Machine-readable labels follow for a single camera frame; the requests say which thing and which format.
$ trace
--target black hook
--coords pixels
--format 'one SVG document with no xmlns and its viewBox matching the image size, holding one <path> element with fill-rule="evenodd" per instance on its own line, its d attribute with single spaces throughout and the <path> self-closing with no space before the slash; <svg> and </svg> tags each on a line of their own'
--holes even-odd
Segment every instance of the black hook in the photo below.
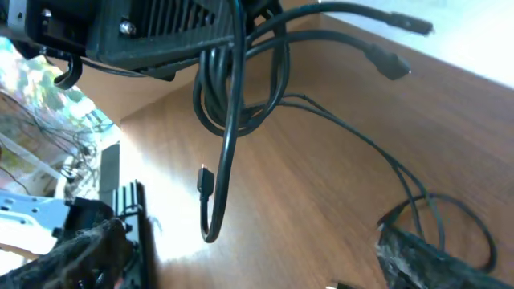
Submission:
<svg viewBox="0 0 514 289">
<path fill-rule="evenodd" d="M 72 88 L 82 75 L 82 59 L 78 55 L 71 55 L 67 63 L 67 71 L 55 77 L 54 85 L 60 89 Z"/>
</svg>

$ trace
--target tangled wires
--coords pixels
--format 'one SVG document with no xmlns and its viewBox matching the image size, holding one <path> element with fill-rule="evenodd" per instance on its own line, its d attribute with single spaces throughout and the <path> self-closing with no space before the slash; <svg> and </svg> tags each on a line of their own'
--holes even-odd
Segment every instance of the tangled wires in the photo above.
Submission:
<svg viewBox="0 0 514 289">
<path fill-rule="evenodd" d="M 307 41 L 313 39 L 335 41 L 350 45 L 364 52 L 385 77 L 391 80 L 399 79 L 410 73 L 409 65 L 393 53 L 382 50 L 380 47 L 368 44 L 360 39 L 335 31 L 297 31 L 287 32 L 286 23 L 308 14 L 321 12 L 347 12 L 359 14 L 374 20 L 385 22 L 391 26 L 397 26 L 408 31 L 427 35 L 432 30 L 428 22 L 411 18 L 402 14 L 389 14 L 365 6 L 348 4 L 343 2 L 323 2 L 306 5 L 293 10 L 283 12 L 276 1 L 268 1 L 258 14 L 245 15 L 239 0 L 230 0 L 233 14 L 234 41 L 227 47 L 216 47 L 210 51 L 203 51 L 200 55 L 200 68 L 194 82 L 194 111 L 202 125 L 217 136 L 223 136 L 222 152 L 218 167 L 218 176 L 206 168 L 201 168 L 198 178 L 198 190 L 201 193 L 201 226 L 202 235 L 206 242 L 214 242 L 221 230 L 223 215 L 225 213 L 228 183 L 230 179 L 230 167 L 232 164 L 236 139 L 255 131 L 277 106 L 300 108 L 317 114 L 327 120 L 338 124 L 350 131 L 365 143 L 376 149 L 390 164 L 392 170 L 398 175 L 398 179 L 404 188 L 408 200 L 391 210 L 381 219 L 382 223 L 392 223 L 405 206 L 410 205 L 413 211 L 414 225 L 418 235 L 424 239 L 421 222 L 419 221 L 416 201 L 427 201 L 432 214 L 435 217 L 439 233 L 439 249 L 444 251 L 445 236 L 443 221 L 437 210 L 434 199 L 439 198 L 449 201 L 463 209 L 483 230 L 490 245 L 491 257 L 485 271 L 491 271 L 496 264 L 496 247 L 485 225 L 462 202 L 445 195 L 428 193 L 423 183 L 412 174 L 401 162 L 380 148 L 367 136 L 357 129 L 335 117 L 331 112 L 323 108 L 316 101 L 301 94 L 287 94 L 290 70 L 289 43 Z M 257 16 L 266 19 L 261 25 L 255 26 L 245 16 L 253 21 Z M 254 44 L 260 36 L 272 31 L 274 37 Z M 265 103 L 245 105 L 242 96 L 245 62 L 267 50 L 273 49 L 271 61 L 271 87 L 270 95 Z M 230 81 L 230 94 L 226 89 L 226 82 Z M 293 102 L 288 99 L 297 98 L 308 102 Z M 420 195 L 415 197 L 407 185 L 407 176 L 417 187 Z M 207 204 L 210 195 L 214 195 L 214 208 L 212 220 L 209 225 Z"/>
</svg>

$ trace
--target screw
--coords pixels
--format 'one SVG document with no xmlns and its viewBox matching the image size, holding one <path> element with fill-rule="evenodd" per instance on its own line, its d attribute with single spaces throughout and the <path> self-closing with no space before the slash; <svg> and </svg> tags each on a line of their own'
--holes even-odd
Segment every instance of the screw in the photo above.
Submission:
<svg viewBox="0 0 514 289">
<path fill-rule="evenodd" d="M 136 34 L 136 26 L 129 21 L 123 21 L 120 24 L 120 32 L 123 35 L 135 35 Z"/>
<path fill-rule="evenodd" d="M 51 11 L 45 8 L 45 9 L 43 9 L 43 12 L 41 12 L 41 15 L 44 16 L 44 17 L 50 18 L 51 17 Z"/>
</svg>

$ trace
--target ribbed black surface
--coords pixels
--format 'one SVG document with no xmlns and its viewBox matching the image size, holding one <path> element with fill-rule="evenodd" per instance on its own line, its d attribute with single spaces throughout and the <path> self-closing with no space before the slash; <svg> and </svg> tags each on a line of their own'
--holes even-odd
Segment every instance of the ribbed black surface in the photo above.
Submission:
<svg viewBox="0 0 514 289">
<path fill-rule="evenodd" d="M 145 2 L 140 37 L 171 35 L 214 24 L 216 16 L 193 0 Z"/>
</svg>

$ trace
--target white surface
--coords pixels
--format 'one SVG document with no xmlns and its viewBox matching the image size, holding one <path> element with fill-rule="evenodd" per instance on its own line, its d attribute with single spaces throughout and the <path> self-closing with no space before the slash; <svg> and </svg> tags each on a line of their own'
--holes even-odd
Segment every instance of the white surface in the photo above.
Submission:
<svg viewBox="0 0 514 289">
<path fill-rule="evenodd" d="M 423 37 L 356 15 L 330 15 L 514 88 L 514 0 L 348 2 L 431 21 L 435 33 Z"/>
</svg>

